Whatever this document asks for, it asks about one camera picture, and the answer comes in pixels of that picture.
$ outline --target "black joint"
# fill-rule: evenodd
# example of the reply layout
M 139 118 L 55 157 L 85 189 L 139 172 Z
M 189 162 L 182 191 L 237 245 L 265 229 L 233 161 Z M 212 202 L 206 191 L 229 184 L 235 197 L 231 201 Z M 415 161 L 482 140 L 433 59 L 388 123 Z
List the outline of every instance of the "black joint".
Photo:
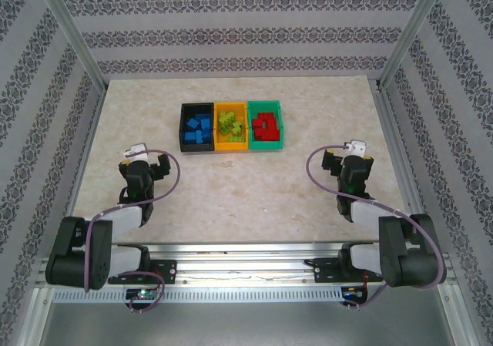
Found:
M 342 196 L 336 196 L 336 200 L 337 211 L 339 211 L 339 214 L 346 218 L 347 221 L 350 221 L 352 223 L 353 220 L 351 219 L 351 204 L 354 202 L 354 200 Z
M 161 180 L 164 178 L 166 175 L 169 175 L 169 171 L 171 170 L 171 165 L 169 164 L 169 157 L 168 155 L 161 154 L 157 156 L 157 160 L 159 162 L 159 165 L 157 163 L 153 163 L 151 165 L 151 169 L 153 171 L 153 180 Z
M 314 269 L 315 283 L 364 282 L 364 275 L 368 281 L 381 282 L 382 278 L 375 273 L 357 269 L 351 263 L 350 248 L 352 244 L 344 244 L 336 257 L 315 258 L 305 260 L 305 265 Z
M 349 184 L 364 183 L 369 177 L 367 165 L 364 159 L 359 156 L 350 155 L 344 158 L 343 168 L 340 178 Z
M 428 215 L 411 215 L 431 237 L 440 252 L 433 222 Z M 382 275 L 390 287 L 424 286 L 430 284 L 437 276 L 438 261 L 422 234 L 413 232 L 405 219 L 397 217 L 381 217 L 378 221 L 380 243 L 380 266 Z M 406 247 L 406 241 L 419 247 Z M 440 283 L 445 281 L 447 271 L 444 269 Z
M 152 200 L 154 198 L 154 180 L 162 179 L 163 174 L 169 173 L 169 160 L 167 159 L 167 156 L 161 156 L 158 157 L 158 160 L 161 163 L 159 166 L 157 164 L 150 166 L 143 160 L 134 161 L 128 166 L 120 163 L 120 173 L 122 173 L 123 170 L 122 175 L 125 175 L 127 186 L 120 192 L 119 203 L 137 203 Z M 152 203 L 145 203 L 139 205 L 139 207 L 142 210 L 142 221 L 140 224 L 140 226 L 142 226 L 149 221 L 154 206 Z
M 46 281 L 70 287 L 84 287 L 84 251 L 73 250 L 86 242 L 87 223 L 81 217 L 66 217 L 46 266 Z M 89 288 L 98 290 L 108 279 L 111 261 L 112 221 L 97 220 L 92 227 Z
M 125 163 L 119 163 L 118 164 L 118 170 L 119 170 L 120 174 L 122 174 L 123 178 L 126 178 L 127 167 L 128 167 L 128 165 Z
M 342 168 L 341 162 L 342 157 L 334 156 L 331 151 L 326 150 L 322 158 L 322 169 L 330 171 L 331 176 L 339 177 Z
M 368 157 L 368 158 L 364 159 L 364 165 L 367 169 L 368 176 L 370 176 L 370 171 L 371 171 L 371 167 L 373 166 L 373 162 L 374 162 L 373 157 Z

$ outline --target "striped wall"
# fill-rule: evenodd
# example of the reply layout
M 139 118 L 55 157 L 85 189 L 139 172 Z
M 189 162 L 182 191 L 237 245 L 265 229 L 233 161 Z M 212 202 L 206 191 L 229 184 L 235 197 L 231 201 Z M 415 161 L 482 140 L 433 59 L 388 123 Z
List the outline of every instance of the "striped wall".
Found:
M 0 345 L 68 206 L 99 98 L 44 0 L 0 3 Z
M 421 200 L 493 344 L 491 0 L 437 0 L 387 89 Z
M 64 0 L 106 79 L 376 79 L 418 0 Z

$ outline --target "beige surface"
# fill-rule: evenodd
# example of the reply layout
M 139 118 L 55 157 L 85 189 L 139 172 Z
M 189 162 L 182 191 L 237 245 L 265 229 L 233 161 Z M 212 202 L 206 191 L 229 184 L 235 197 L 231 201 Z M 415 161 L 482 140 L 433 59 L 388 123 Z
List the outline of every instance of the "beige surface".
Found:
M 272 153 L 180 153 L 178 127 L 183 102 L 279 99 L 284 149 Z M 174 154 L 182 167 L 176 191 L 155 204 L 144 227 L 124 241 L 259 242 L 376 238 L 337 213 L 335 197 L 308 179 L 310 152 L 351 139 L 367 142 L 375 158 L 368 185 L 381 202 L 402 208 L 366 77 L 164 79 L 111 81 L 75 206 L 88 216 L 118 201 L 124 179 L 118 163 L 134 143 Z M 312 163 L 328 186 L 336 179 Z M 156 182 L 165 192 L 175 171 Z

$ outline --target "enclosure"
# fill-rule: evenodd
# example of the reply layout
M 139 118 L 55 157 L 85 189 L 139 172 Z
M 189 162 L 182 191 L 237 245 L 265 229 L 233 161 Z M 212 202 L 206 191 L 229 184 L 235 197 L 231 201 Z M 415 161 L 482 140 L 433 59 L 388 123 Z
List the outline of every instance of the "enclosure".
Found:
M 493 344 L 491 0 L 0 1 L 2 344 L 86 344 L 85 330 L 94 344 Z M 183 103 L 219 113 L 252 99 L 280 101 L 282 149 L 224 152 L 216 132 L 213 153 L 180 152 Z M 305 173 L 313 149 L 351 139 L 375 159 L 372 196 L 432 217 L 448 269 L 438 289 L 392 289 L 359 312 L 186 300 L 139 319 L 44 282 L 62 218 L 114 206 L 122 153 L 146 142 L 183 178 L 121 241 L 183 265 L 171 294 L 211 273 L 216 296 L 260 274 L 269 291 L 312 291 L 303 259 L 377 239 Z

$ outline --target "yellow-green block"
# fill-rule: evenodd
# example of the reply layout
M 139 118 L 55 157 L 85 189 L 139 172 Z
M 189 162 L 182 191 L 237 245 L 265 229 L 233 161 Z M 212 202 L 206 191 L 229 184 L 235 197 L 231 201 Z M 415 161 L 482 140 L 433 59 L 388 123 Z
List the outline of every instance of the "yellow-green block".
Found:
M 224 136 L 227 136 L 228 133 L 230 132 L 231 128 L 228 126 L 228 125 L 222 125 L 219 127 L 219 131 L 221 132 L 221 134 L 223 134 Z
M 244 136 L 228 136 L 228 142 L 244 142 Z
M 231 124 L 234 123 L 234 120 L 235 120 L 235 115 L 233 112 L 231 113 L 227 113 L 226 115 L 224 116 L 221 116 L 218 121 L 220 123 L 221 126 L 231 126 Z

